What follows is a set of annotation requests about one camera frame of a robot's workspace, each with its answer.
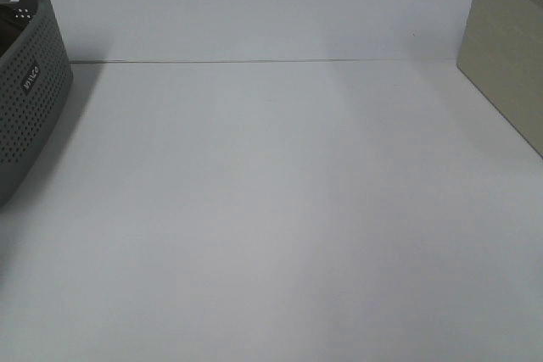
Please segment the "grey perforated plastic basket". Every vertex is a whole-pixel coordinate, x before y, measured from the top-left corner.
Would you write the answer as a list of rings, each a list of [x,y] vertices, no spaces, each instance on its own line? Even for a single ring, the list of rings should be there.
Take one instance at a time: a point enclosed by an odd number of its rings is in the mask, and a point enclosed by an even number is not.
[[[1,202],[14,195],[64,108],[73,71],[51,0],[1,5]]]

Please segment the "beige wooden box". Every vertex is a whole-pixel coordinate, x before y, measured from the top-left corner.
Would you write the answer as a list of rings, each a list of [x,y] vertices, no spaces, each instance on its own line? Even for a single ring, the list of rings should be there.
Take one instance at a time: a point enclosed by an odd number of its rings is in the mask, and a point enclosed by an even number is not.
[[[458,69],[542,152],[542,0],[472,0]]]

